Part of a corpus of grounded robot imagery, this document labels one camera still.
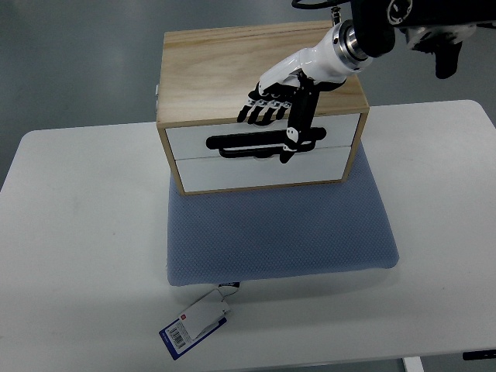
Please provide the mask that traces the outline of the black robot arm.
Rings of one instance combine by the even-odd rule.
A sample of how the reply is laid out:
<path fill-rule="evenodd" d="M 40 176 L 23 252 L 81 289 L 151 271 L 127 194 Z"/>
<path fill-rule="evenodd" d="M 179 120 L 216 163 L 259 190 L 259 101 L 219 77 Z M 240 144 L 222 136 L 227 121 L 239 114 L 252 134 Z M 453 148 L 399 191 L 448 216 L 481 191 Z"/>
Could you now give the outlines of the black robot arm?
<path fill-rule="evenodd" d="M 462 43 L 476 28 L 495 21 L 493 1 L 351 1 L 352 17 L 337 22 L 313 47 L 290 58 L 288 75 L 341 83 L 393 50 L 395 33 L 410 50 L 435 57 L 435 74 L 456 73 Z"/>

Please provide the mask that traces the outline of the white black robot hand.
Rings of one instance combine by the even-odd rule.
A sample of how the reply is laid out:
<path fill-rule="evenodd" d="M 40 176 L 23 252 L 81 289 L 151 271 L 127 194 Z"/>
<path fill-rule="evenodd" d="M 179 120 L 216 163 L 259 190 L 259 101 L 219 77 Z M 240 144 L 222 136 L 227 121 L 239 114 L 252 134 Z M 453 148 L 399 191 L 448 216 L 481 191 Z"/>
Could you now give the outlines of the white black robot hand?
<path fill-rule="evenodd" d="M 264 112 L 260 124 L 265 126 L 273 116 L 279 120 L 288 112 L 280 153 L 280 162 L 286 164 L 311 128 L 320 93 L 341 87 L 372 60 L 359 45 L 353 22 L 340 22 L 316 46 L 293 53 L 262 74 L 247 95 L 237 121 L 254 124 Z"/>

